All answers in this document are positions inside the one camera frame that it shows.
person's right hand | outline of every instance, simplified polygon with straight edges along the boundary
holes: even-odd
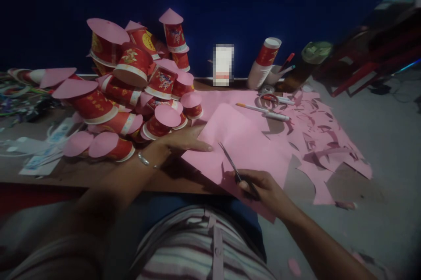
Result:
[[[264,206],[279,219],[282,221],[293,220],[299,215],[300,211],[297,206],[268,172],[247,169],[239,169],[238,172],[241,177],[254,184]],[[234,177],[235,172],[231,172],[230,176]],[[239,182],[238,186],[241,190],[253,194],[253,190],[250,189],[246,181]]]

craft supplies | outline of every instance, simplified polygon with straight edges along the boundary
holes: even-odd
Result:
[[[272,68],[272,64],[276,54],[278,54],[281,43],[282,41],[278,38],[270,37],[265,39],[247,79],[247,87],[249,89],[258,89],[262,86],[266,76]]]

paper cup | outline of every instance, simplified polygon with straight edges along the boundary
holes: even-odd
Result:
[[[130,21],[125,30],[127,31],[132,43],[142,47],[151,55],[152,59],[158,60],[160,57],[146,29],[147,28],[145,26]]]
[[[177,64],[177,67],[184,71],[188,72],[190,71],[190,64],[189,64],[189,58],[187,57],[187,51],[183,53],[171,53],[172,59],[174,60],[175,64]]]
[[[184,107],[184,114],[191,120],[200,119],[203,116],[203,108],[201,106],[202,97],[196,92],[184,94],[180,99]]]
[[[87,131],[75,133],[66,141],[63,147],[63,155],[68,157],[89,157],[88,150],[92,141],[93,135]]]
[[[157,97],[153,97],[146,103],[146,106],[149,107],[152,111],[155,110],[155,108],[159,105],[167,105],[177,110],[178,104],[178,102],[172,99],[164,100]]]
[[[116,66],[122,56],[121,45],[130,41],[127,32],[119,25],[100,18],[86,21],[92,30],[91,51],[102,64]]]
[[[68,78],[52,94],[64,99],[85,119],[87,124],[101,124],[112,119],[118,112],[103,93],[97,90],[98,82]]]
[[[176,78],[176,73],[162,67],[156,67],[145,92],[161,99],[170,100]]]
[[[141,89],[120,81],[111,74],[101,76],[96,81],[99,84],[100,91],[113,99],[118,99],[124,104],[136,106],[139,100]]]
[[[179,73],[177,79],[175,80],[174,87],[172,89],[171,98],[175,100],[180,100],[181,96],[183,96],[184,94],[188,92],[193,92],[193,80],[194,77],[190,73]]]
[[[180,102],[177,102],[177,101],[174,101],[174,102],[178,104],[175,110],[177,110],[178,114],[180,115],[181,122],[180,122],[180,125],[178,125],[177,127],[173,127],[173,130],[179,130],[186,126],[187,118],[185,114],[183,113],[183,109],[184,109],[183,105]]]
[[[92,61],[95,63],[96,73],[98,74],[98,76],[110,74],[115,69],[115,66],[112,66],[110,64],[102,64],[101,61],[99,61],[98,59],[92,58]]]
[[[170,106],[156,107],[153,117],[143,125],[144,134],[151,140],[156,140],[168,134],[173,127],[180,125],[179,113]]]
[[[133,43],[125,43],[124,53],[113,71],[113,75],[120,81],[143,88],[148,85],[148,68],[152,64],[152,57],[141,47]]]
[[[128,160],[134,152],[135,149],[130,141],[111,132],[98,134],[88,150],[88,154],[92,158],[106,157],[117,162]]]
[[[98,124],[98,126],[107,131],[126,136],[139,129],[142,123],[142,116],[140,116],[140,119],[137,119],[133,113],[118,112],[115,117],[103,124]]]
[[[178,25],[164,24],[167,48],[170,52],[183,53],[188,51],[188,46],[184,38],[183,27]]]
[[[256,63],[263,67],[271,66],[275,61],[281,43],[282,41],[278,38],[266,38],[257,56]]]

hand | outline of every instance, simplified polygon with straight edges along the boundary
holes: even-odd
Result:
[[[300,213],[297,206],[268,172],[246,169],[239,169],[238,172],[241,177],[254,184],[263,205],[282,221],[293,220]],[[234,177],[235,172],[231,172],[230,176]],[[238,186],[241,190],[253,194],[253,190],[246,181],[239,182]]]
[[[156,142],[164,143],[171,149],[179,149],[183,151],[193,149],[197,151],[211,152],[213,151],[211,145],[197,139],[204,127],[205,125],[202,124],[199,126],[183,128],[158,139]]]

striped clothing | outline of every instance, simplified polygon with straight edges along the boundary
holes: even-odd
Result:
[[[100,279],[106,244],[71,235],[32,253],[8,279]],[[207,206],[175,211],[140,242],[128,279],[275,279],[241,227]]]

